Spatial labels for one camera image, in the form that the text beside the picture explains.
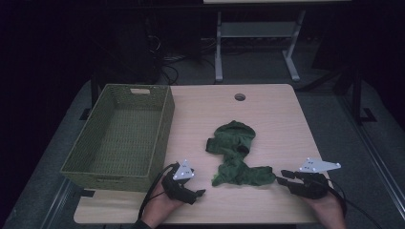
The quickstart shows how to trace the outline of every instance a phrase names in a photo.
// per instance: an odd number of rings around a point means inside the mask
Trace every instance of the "green cloth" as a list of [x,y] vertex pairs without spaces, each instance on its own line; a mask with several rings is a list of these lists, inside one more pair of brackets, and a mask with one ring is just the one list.
[[234,120],[219,127],[214,136],[207,140],[205,150],[213,155],[224,155],[224,161],[218,167],[218,174],[212,179],[212,186],[222,183],[260,186],[274,181],[275,175],[271,167],[249,168],[244,163],[256,136],[253,129]]

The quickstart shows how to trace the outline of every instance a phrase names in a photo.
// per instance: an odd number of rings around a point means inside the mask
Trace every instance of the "table top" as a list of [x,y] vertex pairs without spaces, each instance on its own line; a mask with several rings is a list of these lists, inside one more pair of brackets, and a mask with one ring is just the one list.
[[[176,109],[165,165],[188,160],[195,177],[185,187],[206,189],[193,205],[185,204],[165,223],[306,223],[316,219],[308,206],[274,181],[252,187],[212,187],[223,156],[205,151],[206,140],[232,120],[250,126],[256,137],[245,158],[249,167],[270,166],[274,174],[296,171],[307,157],[320,158],[294,90],[285,84],[172,86]],[[244,94],[238,101],[235,94]],[[78,223],[133,223],[144,193],[96,190],[82,197]]]

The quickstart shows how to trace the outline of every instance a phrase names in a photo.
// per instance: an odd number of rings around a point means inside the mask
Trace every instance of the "woven basket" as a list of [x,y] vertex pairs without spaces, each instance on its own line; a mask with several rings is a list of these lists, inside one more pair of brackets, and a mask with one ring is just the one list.
[[174,109],[169,86],[106,85],[61,173],[84,188],[146,192],[163,168]]

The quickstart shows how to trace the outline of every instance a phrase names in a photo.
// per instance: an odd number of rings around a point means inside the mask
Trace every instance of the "human hand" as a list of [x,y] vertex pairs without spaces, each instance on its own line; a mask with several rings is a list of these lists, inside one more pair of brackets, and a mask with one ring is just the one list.
[[319,199],[300,198],[312,208],[321,224],[327,229],[346,229],[342,206],[331,192]]
[[161,181],[162,178],[152,192],[151,199],[146,204],[141,218],[141,220],[151,228],[159,226],[171,213],[184,205],[183,202],[171,199],[164,193]]

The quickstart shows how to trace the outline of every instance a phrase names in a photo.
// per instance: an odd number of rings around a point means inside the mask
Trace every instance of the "gray carpet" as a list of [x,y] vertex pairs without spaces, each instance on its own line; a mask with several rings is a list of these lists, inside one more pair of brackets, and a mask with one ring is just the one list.
[[[223,84],[288,83],[294,88],[305,86],[325,71],[310,65],[316,44],[300,44],[293,59],[302,80],[291,82],[279,48],[267,52],[247,52],[224,56]],[[171,65],[179,71],[178,85],[213,84],[213,55],[199,63],[185,60]],[[171,76],[175,72],[166,69]],[[390,193],[376,170],[357,127],[346,112],[343,97],[331,93],[334,80],[297,97],[324,160],[342,164],[342,169],[330,171],[330,178],[340,184],[347,198],[364,209],[382,228],[405,228],[404,218],[396,209]],[[159,84],[166,84],[162,78]],[[377,93],[363,84],[363,106],[372,110],[378,122],[365,123],[362,130],[370,136],[375,148],[390,169],[398,186],[404,190],[405,134],[382,105]],[[84,121],[82,112],[91,106],[90,83],[83,86],[59,126],[48,149],[26,189],[11,212],[5,229],[14,228],[127,228],[129,225],[79,225],[73,220],[81,188],[69,185],[59,170],[73,146]],[[71,187],[62,192],[61,186]],[[346,218],[349,228],[374,228],[358,210],[349,207]],[[267,226],[249,226],[267,228]],[[298,225],[297,228],[322,228],[318,224]]]

